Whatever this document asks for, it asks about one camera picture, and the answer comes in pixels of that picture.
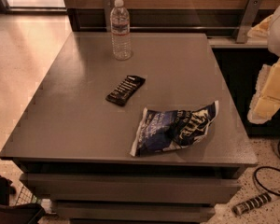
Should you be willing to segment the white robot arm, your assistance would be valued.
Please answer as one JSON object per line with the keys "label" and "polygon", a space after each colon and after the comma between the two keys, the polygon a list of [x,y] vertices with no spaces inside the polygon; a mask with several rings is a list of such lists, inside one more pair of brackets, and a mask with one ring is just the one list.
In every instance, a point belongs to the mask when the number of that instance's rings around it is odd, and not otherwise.
{"label": "white robot arm", "polygon": [[275,12],[248,31],[250,38],[266,38],[268,51],[278,57],[272,66],[264,64],[257,78],[255,94],[250,102],[247,119],[263,124],[280,109],[280,6]]}

